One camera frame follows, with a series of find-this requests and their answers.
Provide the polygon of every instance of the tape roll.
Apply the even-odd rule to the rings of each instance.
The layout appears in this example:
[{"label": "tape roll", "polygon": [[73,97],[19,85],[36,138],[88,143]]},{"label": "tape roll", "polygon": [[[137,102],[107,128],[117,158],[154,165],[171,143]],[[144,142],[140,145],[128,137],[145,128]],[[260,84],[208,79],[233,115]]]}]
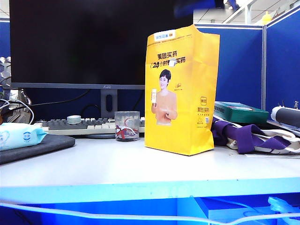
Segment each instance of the tape roll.
[{"label": "tape roll", "polygon": [[69,124],[77,124],[81,122],[81,116],[72,115],[67,117],[67,123]]}]

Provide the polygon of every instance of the black mouse pad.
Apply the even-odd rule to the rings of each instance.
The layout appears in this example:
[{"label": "black mouse pad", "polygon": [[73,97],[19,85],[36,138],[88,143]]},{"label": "black mouse pad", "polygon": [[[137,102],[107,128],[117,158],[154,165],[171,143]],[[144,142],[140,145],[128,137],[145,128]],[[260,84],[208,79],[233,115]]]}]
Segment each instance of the black mouse pad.
[{"label": "black mouse pad", "polygon": [[14,162],[53,151],[62,150],[75,145],[75,138],[63,135],[46,135],[37,145],[0,151],[0,164]]}]

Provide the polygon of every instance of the green box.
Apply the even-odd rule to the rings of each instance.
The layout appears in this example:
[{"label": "green box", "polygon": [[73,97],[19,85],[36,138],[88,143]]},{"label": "green box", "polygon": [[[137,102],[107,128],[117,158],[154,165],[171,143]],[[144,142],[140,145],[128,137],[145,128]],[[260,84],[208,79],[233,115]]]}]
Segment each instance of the green box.
[{"label": "green box", "polygon": [[269,113],[237,102],[215,102],[214,114],[235,123],[263,124]]}]

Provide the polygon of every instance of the white keyboard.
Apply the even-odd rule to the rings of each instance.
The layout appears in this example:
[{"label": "white keyboard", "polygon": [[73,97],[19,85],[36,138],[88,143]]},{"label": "white keyboard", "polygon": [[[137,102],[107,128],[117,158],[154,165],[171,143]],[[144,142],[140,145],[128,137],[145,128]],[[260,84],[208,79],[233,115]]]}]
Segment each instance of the white keyboard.
[{"label": "white keyboard", "polygon": [[[85,118],[78,124],[68,124],[66,119],[40,120],[35,123],[52,135],[114,135],[116,127],[112,118]],[[144,123],[140,124],[139,132],[144,133]]]}]

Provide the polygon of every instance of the glass cup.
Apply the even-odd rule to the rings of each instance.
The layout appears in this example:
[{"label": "glass cup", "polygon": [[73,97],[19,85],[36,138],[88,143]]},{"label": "glass cup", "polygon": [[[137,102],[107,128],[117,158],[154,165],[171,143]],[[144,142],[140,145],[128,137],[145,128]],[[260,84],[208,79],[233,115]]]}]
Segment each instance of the glass cup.
[{"label": "glass cup", "polygon": [[118,111],[114,112],[116,124],[116,140],[130,142],[138,140],[140,127],[139,111]]}]

